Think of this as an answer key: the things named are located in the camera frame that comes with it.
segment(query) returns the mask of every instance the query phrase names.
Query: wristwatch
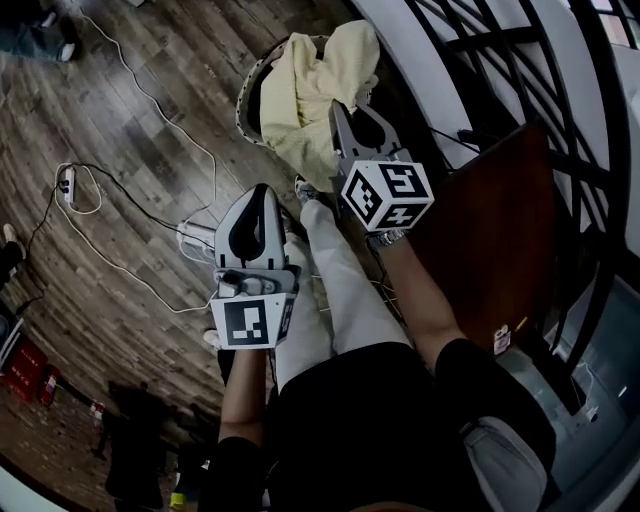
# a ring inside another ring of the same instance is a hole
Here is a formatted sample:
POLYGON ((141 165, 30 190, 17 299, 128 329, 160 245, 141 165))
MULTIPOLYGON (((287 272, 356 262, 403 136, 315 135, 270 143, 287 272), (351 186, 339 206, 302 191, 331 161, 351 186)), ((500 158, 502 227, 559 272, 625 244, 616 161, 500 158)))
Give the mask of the wristwatch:
POLYGON ((408 229, 390 229, 389 231, 381 231, 379 233, 370 234, 367 239, 371 247, 379 251, 384 247, 389 247, 395 244, 401 238, 404 238, 407 233, 409 233, 408 229))

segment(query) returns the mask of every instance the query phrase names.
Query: black cable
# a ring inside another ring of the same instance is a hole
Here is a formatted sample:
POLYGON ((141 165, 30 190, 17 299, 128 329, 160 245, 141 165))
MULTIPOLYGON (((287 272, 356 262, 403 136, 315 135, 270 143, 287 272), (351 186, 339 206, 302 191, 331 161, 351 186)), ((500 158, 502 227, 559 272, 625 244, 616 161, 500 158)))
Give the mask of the black cable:
POLYGON ((444 138, 449 139, 453 142, 456 142, 457 144, 460 144, 461 146, 464 146, 467 149, 470 149, 471 151, 473 151, 474 153, 480 153, 479 149, 474 148, 473 146, 470 146, 469 144, 462 142, 461 140, 456 139, 455 137, 452 137, 451 135, 447 135, 444 132, 441 132, 440 130, 436 130, 435 128, 431 127, 431 126, 427 126, 427 128, 429 128, 429 130, 431 130, 432 132, 436 132, 438 135, 442 135, 444 138))
POLYGON ((269 364, 271 365, 271 378, 273 379, 273 383, 275 384, 276 388, 278 387, 278 377, 276 376, 276 370, 273 364, 273 358, 275 356, 275 352, 276 349, 272 348, 269 349, 269 364))
POLYGON ((41 299, 44 299, 44 291, 45 290, 40 287, 40 285, 38 284, 38 281, 35 279, 35 277, 33 276, 33 273, 32 273, 32 267, 31 267, 31 244, 33 243, 33 239, 35 238, 36 234, 38 233, 38 231, 40 231, 40 229, 42 228, 42 226, 44 225, 44 223, 47 220, 47 215, 49 215, 49 210, 51 209, 51 205, 53 204, 53 198, 55 197, 56 190, 59 187, 60 187, 60 182, 58 182, 56 184, 56 186, 53 187, 53 189, 51 190, 51 195, 49 196, 49 203, 47 204, 47 208, 44 211, 44 215, 42 216, 42 220, 38 223, 36 228, 31 233, 31 237, 29 238, 29 243, 27 244, 27 250, 26 250, 26 256, 25 256, 25 266, 26 266, 26 270, 27 270, 27 275, 29 276, 29 279, 31 279, 31 281, 33 282, 35 287, 40 292, 40 295, 38 295, 37 297, 33 297, 32 299, 29 299, 29 300, 23 302, 20 305, 20 307, 18 307, 18 309, 16 310, 16 316, 20 316, 22 313, 24 313, 26 311, 26 309, 29 306, 31 306, 31 304, 33 304, 34 302, 39 301, 41 299))
POLYGON ((369 237, 367 236, 364 240, 365 240, 365 244, 367 246, 367 249, 369 249, 369 252, 373 256, 373 259, 376 261, 378 267, 380 268, 381 277, 380 277, 380 280, 378 281, 380 283, 379 284, 379 287, 380 287, 380 292, 379 293, 387 300, 387 302, 391 306, 391 314, 396 318, 396 320, 398 320, 399 322, 404 324, 404 323, 406 323, 404 321, 404 318, 400 314, 400 311, 398 310, 398 308, 396 308, 393 304, 391 304, 391 298, 387 295, 387 292, 384 289, 384 282, 387 279, 387 269, 384 268, 384 265, 382 264, 382 261, 380 260, 380 256, 378 256, 378 253, 376 252, 376 250, 371 245, 371 242, 369 241, 369 237))
MULTIPOLYGON (((192 238, 194 240, 198 240, 199 242, 201 242, 204 245, 206 245, 207 247, 209 247, 211 250, 215 251, 214 247, 212 245, 209 245, 204 240, 201 240, 198 237, 183 233, 182 231, 180 231, 178 229, 178 227, 176 225, 171 224, 171 223, 167 222, 166 220, 163 220, 163 219, 160 219, 158 217, 155 217, 154 215, 151 215, 142 206, 140 206, 140 204, 138 204, 138 202, 131 196, 131 194, 127 191, 127 189, 122 184, 120 184, 120 182, 110 172, 105 171, 104 169, 101 169, 97 165, 71 163, 71 164, 61 168, 59 170, 59 172, 58 172, 58 176, 60 176, 60 174, 62 172, 64 172, 65 170, 67 170, 69 168, 72 168, 72 167, 76 167, 76 166, 78 166, 78 167, 88 167, 88 168, 91 168, 91 169, 93 169, 95 171, 98 171, 101 174, 104 174, 105 176, 108 176, 109 179, 111 179, 111 181, 116 185, 116 187, 124 193, 124 195, 127 197, 127 199, 129 199, 129 201, 131 201, 138 208, 138 210, 140 210, 143 213, 143 215, 145 217, 147 217, 148 219, 152 220, 153 222, 156 222, 157 224, 161 225, 165 229, 169 229, 171 231, 175 231, 176 233, 181 233, 182 236, 185 236, 187 238, 192 238)), ((49 214, 49 210, 51 209, 51 205, 53 204, 53 199, 55 198, 56 190, 58 188, 60 188, 61 183, 62 183, 61 181, 58 181, 56 187, 54 187, 51 190, 51 195, 49 196, 49 203, 47 204, 47 208, 46 208, 46 210, 44 212, 42 220, 38 223, 36 228, 31 233, 31 237, 29 238, 29 242, 27 244, 27 249, 26 249, 26 253, 27 254, 26 254, 26 257, 25 257, 25 263, 26 263, 27 275, 29 276, 29 279, 31 279, 33 284, 36 286, 36 288, 40 292, 40 295, 38 295, 37 297, 34 297, 34 298, 29 299, 26 302, 22 303, 20 305, 20 307, 16 310, 16 316, 20 316, 22 313, 24 313, 26 311, 26 309, 29 306, 31 306, 31 304, 33 304, 34 302, 39 301, 39 300, 44 298, 45 289, 40 287, 40 285, 38 284, 38 281, 35 279, 35 277, 34 277, 34 275, 32 273, 32 267, 31 267, 31 244, 33 243, 33 239, 35 238, 36 234, 38 233, 38 231, 40 231, 40 229, 44 225, 45 221, 47 220, 47 215, 49 214)))
POLYGON ((160 219, 154 215, 151 215, 147 210, 145 210, 142 206, 140 206, 140 204, 138 204, 138 202, 131 196, 131 194, 127 191, 127 189, 120 184, 120 182, 115 178, 115 176, 113 176, 110 172, 105 171, 104 169, 101 169, 100 167, 98 167, 97 165, 94 164, 82 164, 82 163, 72 163, 67 165, 66 167, 62 168, 60 170, 60 172, 63 172, 66 169, 69 169, 71 167, 88 167, 90 169, 93 169, 94 171, 98 171, 101 174, 104 174, 105 176, 109 177, 109 179, 113 182, 113 184, 127 197, 127 199, 129 199, 129 201, 131 201, 136 208, 138 208, 138 210, 140 210, 142 212, 142 214, 147 217, 149 220, 152 220, 153 222, 156 222, 157 224, 160 224, 163 228, 165 229, 169 229, 171 231, 175 231, 176 233, 180 233, 182 234, 182 236, 185 236, 187 238, 191 238, 193 240, 198 240, 198 242, 203 243, 204 245, 206 245, 209 249, 211 249, 212 251, 215 252, 215 248, 212 245, 209 245, 207 242, 205 242, 204 240, 201 240, 198 237, 192 236, 192 235, 188 235, 182 231, 180 231, 178 229, 178 226, 176 226, 175 224, 171 224, 170 222, 167 222, 164 219, 160 219))

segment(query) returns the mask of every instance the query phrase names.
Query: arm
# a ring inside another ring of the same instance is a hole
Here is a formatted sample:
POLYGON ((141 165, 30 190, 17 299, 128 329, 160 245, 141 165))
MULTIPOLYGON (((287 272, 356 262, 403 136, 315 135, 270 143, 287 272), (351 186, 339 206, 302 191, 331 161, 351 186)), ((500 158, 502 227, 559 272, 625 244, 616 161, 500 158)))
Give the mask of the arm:
POLYGON ((447 298, 406 238, 381 249, 379 254, 416 349, 436 376, 454 424, 462 428, 483 416, 500 418, 550 471, 555 433, 535 399, 487 353, 469 341, 456 341, 466 336, 447 298))
POLYGON ((266 350, 238 350, 222 402, 218 442, 242 437, 262 446, 266 350))
POLYGON ((447 298, 422 266, 406 237, 380 249, 379 254, 416 350, 434 372, 445 345, 466 336, 458 327, 447 298))

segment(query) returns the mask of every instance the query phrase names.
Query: person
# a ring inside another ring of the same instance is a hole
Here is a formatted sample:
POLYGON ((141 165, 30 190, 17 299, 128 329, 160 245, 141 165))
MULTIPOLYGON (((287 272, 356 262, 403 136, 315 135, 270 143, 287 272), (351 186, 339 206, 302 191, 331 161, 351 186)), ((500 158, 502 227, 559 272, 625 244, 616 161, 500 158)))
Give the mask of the person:
POLYGON ((266 352, 239 350, 199 510, 262 510, 265 486, 274 511, 537 510, 555 434, 534 398, 466 339, 406 232, 371 242, 409 334, 318 192, 300 177, 295 189, 311 254, 287 232, 302 273, 275 349, 277 462, 264 457, 266 352), (313 296, 311 255, 333 335, 313 296))
POLYGON ((0 7, 0 51, 38 60, 67 62, 76 49, 56 27, 58 16, 38 0, 4 0, 0 7))
POLYGON ((2 232, 5 246, 0 249, 0 290, 9 282, 15 274, 15 268, 27 256, 24 245, 11 224, 5 224, 2 232))

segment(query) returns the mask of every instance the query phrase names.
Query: yellow cloth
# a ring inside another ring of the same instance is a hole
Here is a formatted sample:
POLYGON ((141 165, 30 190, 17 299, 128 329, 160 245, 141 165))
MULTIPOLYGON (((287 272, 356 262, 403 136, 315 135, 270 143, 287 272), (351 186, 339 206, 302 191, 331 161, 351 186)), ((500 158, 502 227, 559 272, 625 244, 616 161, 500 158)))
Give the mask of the yellow cloth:
POLYGON ((373 27, 354 21, 336 29, 324 59, 307 35, 293 34, 262 84, 260 125, 265 142, 318 190, 331 190, 337 172, 329 108, 336 99, 349 109, 374 75, 380 47, 373 27))

